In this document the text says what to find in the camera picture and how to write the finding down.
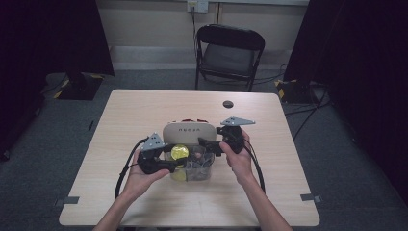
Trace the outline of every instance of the wooden table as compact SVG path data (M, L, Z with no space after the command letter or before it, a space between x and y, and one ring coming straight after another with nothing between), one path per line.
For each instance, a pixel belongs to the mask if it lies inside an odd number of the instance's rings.
M226 109L225 100L234 103ZM115 185L133 146L168 122L205 119L214 126L230 117L253 119L242 128L265 177L267 195L291 226L315 226L319 215L277 95L251 92L114 90L65 204L62 225L95 225L114 202ZM258 220L225 156L216 158L207 181L155 182L127 211L123 226L254 227Z

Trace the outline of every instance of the wrist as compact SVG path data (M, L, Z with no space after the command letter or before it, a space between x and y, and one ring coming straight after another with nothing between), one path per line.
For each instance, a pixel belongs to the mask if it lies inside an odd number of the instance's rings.
M254 184L258 185L258 182L255 179L255 176L253 174L248 174L242 178L239 179L238 183L244 188L244 189L249 189L254 186Z
M117 197L116 200L118 199L125 204L131 205L133 202L135 202L136 199L138 199L138 196L134 196L133 194L124 191Z

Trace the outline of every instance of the cable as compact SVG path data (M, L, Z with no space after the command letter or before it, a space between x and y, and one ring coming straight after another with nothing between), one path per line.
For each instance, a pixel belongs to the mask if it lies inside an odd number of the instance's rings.
M319 109L319 108L324 108L324 107L326 107L327 105L330 105L330 103L331 103L331 100L327 101L325 104L322 104L322 105L318 106L318 109ZM314 109L315 109L315 108L313 108L313 109L306 109L306 110L302 110L302 111L298 111L298 112L286 113L285 116L291 116L291 115L294 115L294 114L307 113L307 112L313 111Z
M260 85L260 84L264 84L267 82L271 82L273 80L275 80L276 78L284 75L285 73L279 73L277 75L274 76L269 76L269 77L265 77L265 78L259 78L259 79L254 79L254 81L259 81L259 80L265 80L263 82L258 82L258 83L254 83L253 85ZM211 80L207 77L207 81L214 83L214 84L219 84L219 85L227 85L227 86L246 86L246 84L230 84L230 83L237 83L237 82L241 82L242 80L224 80L224 81L215 81L215 80Z
M136 143L135 147L134 147L134 148L132 149L132 151L130 152L130 155L129 155L129 157L128 157L128 160L126 161L125 167L123 167L122 172L120 172L120 174L119 174L119 179L117 179L117 184L116 184L116 188L115 188L115 199L117 199L117 197L119 196L120 186L122 185L123 178L125 177L127 170L128 170L130 167L136 165L136 164L134 164L134 165L130 165L130 166L129 166L129 163L130 163L130 161L132 160L132 157L133 157L133 155L135 154L136 149L138 148L138 146L139 146L141 143L146 142L148 139L149 139L149 138L140 140L138 143Z
M276 79L277 77L282 76L282 75L285 74L285 72L282 73L282 70L283 70L282 67L283 67L284 65L287 65L287 64L281 64L281 66L279 67L279 74L277 74L277 75L275 75L275 76L272 76L272 77L258 78L258 79L255 78L254 80L266 80L266 79L274 80L274 79Z
M324 89L323 96L321 97L320 101L318 102L317 106L312 110L311 113L306 117L306 119L303 121L303 123L300 125L300 127L297 129L297 132L293 136L293 140L296 139L297 135L299 134L300 130L303 128L303 126L306 124L306 122L309 120L309 118L318 110L320 107L321 102L323 101L324 96L327 93L327 89Z
M243 147L249 153L249 155L251 156L251 159L254 162L256 171L258 172L259 184L261 186L262 191L264 191L264 193L265 193L266 190L265 190L264 174L262 173L261 167L259 166L258 158L256 157L255 150L254 150L252 144L249 141L247 141L245 139L243 139L243 140L246 141L249 144L249 146L250 146L250 148L252 150L252 151L249 150L249 148L247 148L246 146Z
M219 23L219 9L221 9L221 3L218 2L218 6L217 6L217 24Z
M197 60L197 33L195 32L195 7L190 7L191 18L192 18L192 39L194 42L194 55Z

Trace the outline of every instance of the gray carpet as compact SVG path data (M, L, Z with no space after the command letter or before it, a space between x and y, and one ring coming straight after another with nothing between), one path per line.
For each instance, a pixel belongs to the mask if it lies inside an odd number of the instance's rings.
M278 74L259 70L257 78ZM64 77L47 77L51 88ZM200 90L243 91L245 86L200 81ZM91 230L63 227L58 219L99 117L112 90L193 90L194 70L120 70L107 77L93 101L55 100L45 94L39 116L0 164L0 230ZM256 92L276 92L272 82ZM313 108L283 105L285 112ZM288 116L294 134L308 113ZM320 225L295 230L408 230L408 209L377 165L352 141L351 128L333 106L320 108L295 145L317 204Z

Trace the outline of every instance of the chair backrest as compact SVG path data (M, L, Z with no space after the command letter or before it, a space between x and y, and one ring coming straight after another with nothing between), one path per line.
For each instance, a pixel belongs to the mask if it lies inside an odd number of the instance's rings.
M219 24L209 24L198 29L197 41L261 52L265 48L265 40L257 32Z

